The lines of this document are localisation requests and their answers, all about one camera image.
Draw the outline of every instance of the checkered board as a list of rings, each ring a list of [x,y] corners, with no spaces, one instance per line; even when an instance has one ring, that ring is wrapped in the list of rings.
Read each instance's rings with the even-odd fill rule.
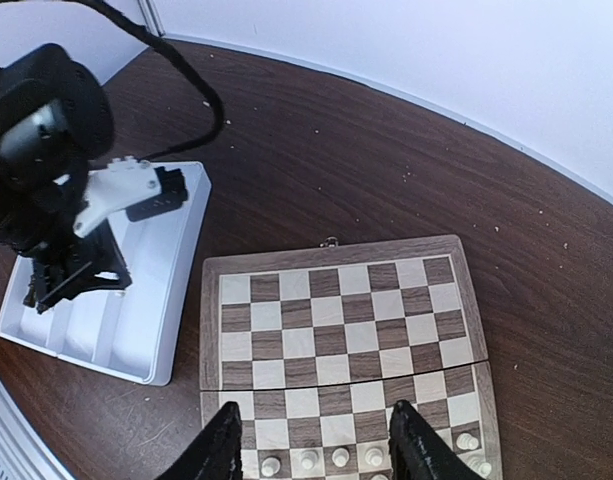
[[[490,478],[501,478],[486,345],[457,237],[215,258],[203,275],[202,415],[238,401],[245,478],[259,478],[272,453],[282,460],[273,478],[368,480],[362,449],[387,444],[388,407],[403,398],[451,447],[454,433],[479,436]],[[332,464],[336,445],[354,452],[344,469]],[[310,472],[295,461],[304,448],[324,459]]]
[[[480,457],[501,480],[501,457],[493,411],[484,397],[492,393],[487,362],[413,376],[313,388],[265,391],[202,392],[203,421],[227,401],[239,404],[243,420],[244,478],[258,479],[264,459],[281,462],[274,479],[368,480],[381,473],[390,478],[388,422],[392,405],[407,399],[464,462]],[[479,440],[473,451],[461,450],[457,438],[469,433]],[[332,453],[339,447],[350,461],[339,468]],[[373,467],[366,452],[380,447],[384,463]],[[300,458],[314,450],[319,462],[304,470]]]

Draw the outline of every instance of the chess piece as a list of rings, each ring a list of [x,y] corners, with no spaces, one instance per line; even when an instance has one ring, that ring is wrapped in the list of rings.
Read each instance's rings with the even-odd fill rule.
[[[493,471],[493,466],[486,460],[484,460],[484,457],[482,457],[481,455],[471,457],[466,463],[466,465],[468,465],[468,467],[472,471],[477,473],[482,478],[488,478],[488,476]]]
[[[282,464],[277,457],[268,457],[262,462],[262,475],[272,477],[279,472]]]
[[[345,448],[338,448],[333,452],[333,463],[336,467],[342,468],[348,464],[350,453]]]
[[[365,458],[369,465],[379,467],[384,462],[384,451],[379,447],[369,448]]]
[[[317,461],[319,460],[319,455],[315,450],[306,450],[301,455],[301,463],[302,468],[304,470],[312,470],[315,468]]]
[[[462,433],[457,437],[457,446],[462,450],[477,450],[479,448],[479,440],[470,433]]]

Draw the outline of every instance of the light square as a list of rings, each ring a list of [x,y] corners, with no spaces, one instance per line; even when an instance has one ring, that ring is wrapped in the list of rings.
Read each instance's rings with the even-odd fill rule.
[[[406,317],[406,331],[409,345],[422,345],[439,341],[435,315],[427,313]]]
[[[319,385],[337,385],[350,382],[348,355],[329,355],[316,357],[317,383]]]
[[[262,332],[267,330],[281,330],[282,308],[281,302],[259,302],[250,306],[251,330]]]
[[[384,461],[378,467],[370,465],[366,462],[366,452],[373,447],[379,447],[384,452]],[[382,440],[380,442],[367,442],[357,444],[357,464],[360,472],[379,472],[382,470],[390,470],[390,455],[388,454],[388,440]]]
[[[222,275],[220,290],[222,305],[250,303],[250,276]]]
[[[413,373],[413,360],[409,347],[380,350],[379,360],[383,378],[401,377]]]
[[[473,363],[473,350],[468,337],[439,342],[444,368]]]
[[[443,285],[431,285],[428,287],[430,292],[430,301],[433,304],[434,312],[448,312],[450,310],[459,310],[462,304],[459,301],[459,292],[455,283],[446,283]]]
[[[286,388],[283,360],[253,362],[253,388],[264,390]]]
[[[315,451],[318,456],[317,463],[310,470],[302,467],[302,454],[307,451]],[[324,449],[322,447],[290,449],[290,466],[293,478],[324,477],[324,461]]]
[[[302,300],[306,298],[310,298],[307,270],[279,273],[280,300]]]
[[[319,417],[317,388],[286,390],[286,416],[288,418]]]
[[[370,293],[370,281],[366,265],[339,267],[338,273],[339,288],[342,295]]]
[[[332,415],[319,419],[322,426],[322,446],[334,447],[355,443],[353,414]]]
[[[237,402],[242,420],[255,420],[253,392],[219,392],[219,404]]]
[[[292,328],[282,331],[284,358],[315,356],[315,337],[312,328]]]
[[[373,311],[375,320],[404,318],[404,302],[400,290],[373,292]]]
[[[453,436],[451,434],[450,428],[444,428],[442,430],[437,430],[437,435],[444,440],[444,443],[448,445],[448,448],[453,449]]]
[[[384,410],[384,385],[381,381],[355,383],[350,386],[350,396],[353,402],[353,413]]]
[[[476,422],[480,418],[479,398],[476,392],[448,397],[448,416],[451,426]]]
[[[288,420],[256,420],[255,435],[258,450],[288,449]]]
[[[375,322],[349,323],[344,325],[348,353],[379,350]]]
[[[446,398],[444,372],[425,373],[414,377],[417,403],[434,402]]]
[[[312,298],[310,301],[313,314],[313,326],[341,325],[344,323],[342,297]]]
[[[250,332],[221,334],[222,362],[239,362],[253,359],[253,341]]]
[[[395,265],[397,266],[400,288],[425,287],[428,285],[424,261],[421,258],[398,260]]]
[[[257,450],[242,450],[244,478],[259,478],[259,455]]]

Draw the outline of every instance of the dark wooden table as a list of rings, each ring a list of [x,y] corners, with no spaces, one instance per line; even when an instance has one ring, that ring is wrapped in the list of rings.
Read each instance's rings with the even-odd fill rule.
[[[199,430],[198,324],[210,256],[458,234],[490,352],[505,478],[613,479],[613,207],[467,126],[330,75],[179,44],[224,98],[172,383],[145,387],[0,339],[0,376],[82,479],[153,479]],[[147,52],[107,87],[114,154],[209,123]],[[0,302],[13,264],[0,248]]]

